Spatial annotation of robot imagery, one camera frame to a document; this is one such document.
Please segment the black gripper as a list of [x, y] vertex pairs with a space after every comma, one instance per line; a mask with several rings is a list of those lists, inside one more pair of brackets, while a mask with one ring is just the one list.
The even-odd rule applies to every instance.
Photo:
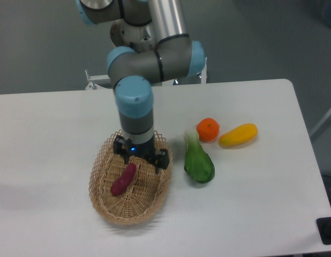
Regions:
[[169, 165], [169, 152], [165, 148], [156, 149], [155, 136], [144, 143], [134, 144], [131, 139], [125, 140], [117, 135], [113, 141], [113, 151], [124, 159], [124, 164], [129, 164], [131, 156], [145, 160], [155, 167], [156, 174]]

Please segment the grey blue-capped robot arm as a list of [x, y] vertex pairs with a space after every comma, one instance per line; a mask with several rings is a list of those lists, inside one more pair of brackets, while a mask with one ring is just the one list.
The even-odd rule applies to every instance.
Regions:
[[123, 132], [114, 140], [114, 153], [166, 169], [169, 152], [155, 148], [152, 85], [196, 75], [206, 64], [201, 43], [189, 37], [181, 2], [77, 1], [77, 8], [87, 24], [120, 24], [119, 40], [107, 56]]

